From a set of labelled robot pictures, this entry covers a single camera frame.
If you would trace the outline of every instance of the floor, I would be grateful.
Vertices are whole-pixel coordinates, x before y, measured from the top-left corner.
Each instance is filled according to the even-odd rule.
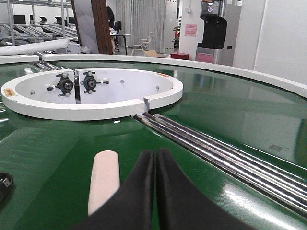
[[[115,55],[126,55],[125,47],[124,46],[116,46],[115,48],[119,49],[115,50]],[[131,55],[132,53],[132,48],[127,47],[127,53],[128,55]],[[141,50],[136,50],[134,55],[136,56],[145,56],[144,53]]]

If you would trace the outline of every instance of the metal rack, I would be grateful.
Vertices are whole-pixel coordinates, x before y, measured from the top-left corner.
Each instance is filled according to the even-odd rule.
[[[41,24],[41,27],[45,28],[48,27],[48,30],[52,31],[57,36],[61,36],[63,38],[69,37],[74,40],[77,39],[77,32],[65,26],[64,8],[66,8],[67,21],[69,21],[68,8],[72,8],[71,3],[64,2],[63,0],[60,0],[60,2],[42,1],[42,0],[0,0],[0,3],[7,3],[9,23],[1,23],[1,25],[4,28],[10,30],[11,32],[10,39],[12,41],[13,46],[15,45],[15,37],[18,37],[18,39],[22,40],[26,39],[52,40],[56,39],[56,36],[37,30],[36,25],[38,23],[34,23],[34,25],[23,25],[23,26],[13,24],[12,4],[32,5],[32,14],[34,19],[35,19],[34,6],[61,7],[61,16],[63,19],[61,26],[47,24],[47,23],[45,25],[42,25],[42,23],[39,24]]]

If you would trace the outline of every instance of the wooden pillar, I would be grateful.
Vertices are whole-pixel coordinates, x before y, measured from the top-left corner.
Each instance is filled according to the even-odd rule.
[[[106,0],[72,0],[71,3],[80,45],[88,46],[92,50],[91,53],[112,54]],[[88,15],[84,14],[84,9],[88,7],[91,7],[93,21],[89,21]]]

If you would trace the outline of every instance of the chrome rod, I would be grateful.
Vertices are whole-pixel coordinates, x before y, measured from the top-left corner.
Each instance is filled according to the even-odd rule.
[[[59,69],[61,69],[60,67],[57,67],[57,66],[55,66],[55,65],[53,65],[53,64],[51,64],[51,63],[48,63],[48,62],[45,62],[44,65],[47,66],[47,67],[49,67],[49,68],[51,68],[51,69],[53,69],[53,70],[59,70]]]
[[[40,62],[37,62],[36,65],[37,65],[39,68],[41,68],[42,70],[44,70],[44,71],[51,71],[51,70],[53,70],[52,68],[47,67],[47,66],[45,66],[44,64],[42,64],[42,63],[40,63]]]
[[[226,157],[237,161],[237,163],[240,163],[243,167],[250,168],[251,170],[253,169],[258,173],[261,173],[263,176],[268,177],[269,180],[275,180],[281,186],[287,186],[287,188],[291,189],[292,192],[303,195],[307,200],[307,185],[291,177],[288,172],[272,164],[268,164],[259,158],[255,158],[246,152],[235,149],[226,143],[210,137],[209,135],[201,134],[187,128],[165,116],[155,114],[152,118],[175,129],[177,132],[182,132],[190,138],[201,142],[204,146],[213,148],[214,151],[218,151]]]
[[[236,176],[242,182],[252,185],[265,194],[270,194],[275,199],[289,205],[300,213],[307,214],[307,200],[303,194],[299,195],[298,193],[294,193],[287,186],[271,180],[268,176],[263,176],[263,174],[254,169],[243,167],[236,159],[224,156],[224,154],[219,153],[211,147],[204,147],[204,144],[199,141],[195,141],[192,137],[187,137],[187,134],[175,131],[165,124],[147,117],[143,117],[141,122],[186,147],[213,165],[223,169],[226,173]]]

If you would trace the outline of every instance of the green conveyor belt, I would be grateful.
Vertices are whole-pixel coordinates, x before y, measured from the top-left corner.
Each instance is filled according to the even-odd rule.
[[[161,113],[307,179],[307,102],[293,93],[220,73],[169,65],[111,61],[54,64],[72,69],[116,67],[175,75],[184,83],[183,98],[150,111],[152,114]],[[0,86],[25,71],[39,70],[31,64],[0,66]],[[1,120],[0,171],[11,173],[15,181],[13,191],[0,203],[1,230],[68,229],[87,217],[96,153],[118,153],[123,182],[142,150],[158,148],[170,149],[206,196],[257,229],[307,229],[304,217],[131,117],[53,121],[6,109],[0,113]],[[159,227],[155,205],[153,230],[156,229]]]

